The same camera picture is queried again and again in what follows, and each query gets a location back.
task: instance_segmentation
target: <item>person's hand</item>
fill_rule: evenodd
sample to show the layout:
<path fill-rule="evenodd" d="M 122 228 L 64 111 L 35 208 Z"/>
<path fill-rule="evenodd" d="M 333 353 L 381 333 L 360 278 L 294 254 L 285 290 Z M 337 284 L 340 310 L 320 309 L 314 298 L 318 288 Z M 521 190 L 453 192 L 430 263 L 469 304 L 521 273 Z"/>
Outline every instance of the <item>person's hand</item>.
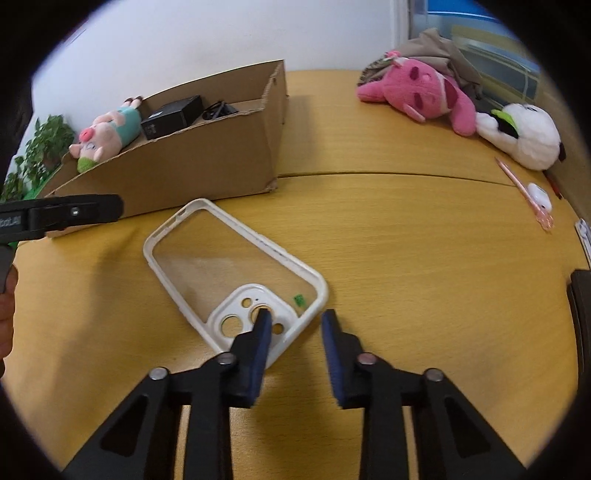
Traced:
<path fill-rule="evenodd" d="M 17 287 L 18 270 L 13 265 L 6 278 L 6 289 L 0 294 L 0 359 L 12 351 L 14 334 L 14 290 Z"/>

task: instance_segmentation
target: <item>black box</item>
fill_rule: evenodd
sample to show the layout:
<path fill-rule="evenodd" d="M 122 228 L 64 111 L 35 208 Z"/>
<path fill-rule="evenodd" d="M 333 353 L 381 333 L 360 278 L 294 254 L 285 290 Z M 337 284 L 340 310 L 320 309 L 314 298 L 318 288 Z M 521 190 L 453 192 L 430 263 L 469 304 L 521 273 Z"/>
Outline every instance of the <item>black box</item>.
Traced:
<path fill-rule="evenodd" d="M 167 103 L 142 121 L 148 140 L 170 135 L 189 127 L 203 113 L 200 95 Z"/>

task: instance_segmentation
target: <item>white plush toy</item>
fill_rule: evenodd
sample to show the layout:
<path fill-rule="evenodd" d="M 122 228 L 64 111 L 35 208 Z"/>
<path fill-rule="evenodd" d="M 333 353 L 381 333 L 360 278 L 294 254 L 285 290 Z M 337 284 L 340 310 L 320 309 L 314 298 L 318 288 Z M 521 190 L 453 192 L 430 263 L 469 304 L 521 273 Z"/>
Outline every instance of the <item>white plush toy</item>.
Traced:
<path fill-rule="evenodd" d="M 534 105 L 512 103 L 490 115 L 477 113 L 476 131 L 525 168 L 546 170 L 566 158 L 552 118 Z"/>

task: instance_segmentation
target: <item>potted plant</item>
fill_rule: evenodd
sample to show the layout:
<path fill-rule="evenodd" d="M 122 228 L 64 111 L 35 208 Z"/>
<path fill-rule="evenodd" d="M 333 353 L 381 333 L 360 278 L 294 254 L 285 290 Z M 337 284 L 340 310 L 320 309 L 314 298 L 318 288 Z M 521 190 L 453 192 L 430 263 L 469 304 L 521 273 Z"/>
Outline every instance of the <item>potted plant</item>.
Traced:
<path fill-rule="evenodd" d="M 2 189 L 2 196 L 0 196 L 0 202 L 15 202 L 16 200 L 22 200 L 27 194 L 27 185 L 25 184 L 21 167 L 24 160 L 24 157 L 20 156 L 14 158 L 14 163 L 16 164 L 17 169 L 6 176 L 4 188 Z"/>
<path fill-rule="evenodd" d="M 7 175 L 0 200 L 21 200 L 28 192 L 39 191 L 73 141 L 74 131 L 61 115 L 50 115 L 43 124 L 37 118 L 33 138 L 24 157 L 15 157 L 17 169 Z"/>

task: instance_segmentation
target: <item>pig plush toy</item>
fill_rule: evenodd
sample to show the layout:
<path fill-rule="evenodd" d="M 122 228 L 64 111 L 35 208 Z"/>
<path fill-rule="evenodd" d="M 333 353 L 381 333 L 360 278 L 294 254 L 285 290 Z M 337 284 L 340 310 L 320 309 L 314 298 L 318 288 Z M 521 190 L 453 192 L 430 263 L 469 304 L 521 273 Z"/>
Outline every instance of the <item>pig plush toy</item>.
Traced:
<path fill-rule="evenodd" d="M 141 115 L 137 108 L 142 97 L 128 98 L 117 110 L 98 116 L 70 145 L 70 154 L 78 159 L 78 172 L 83 173 L 116 156 L 141 132 Z"/>
<path fill-rule="evenodd" d="M 357 88 L 363 102 L 388 102 L 417 122 L 449 114 L 455 133 L 469 137 L 476 132 L 476 107 L 456 81 L 415 59 L 392 51 L 392 68 L 381 80 Z"/>

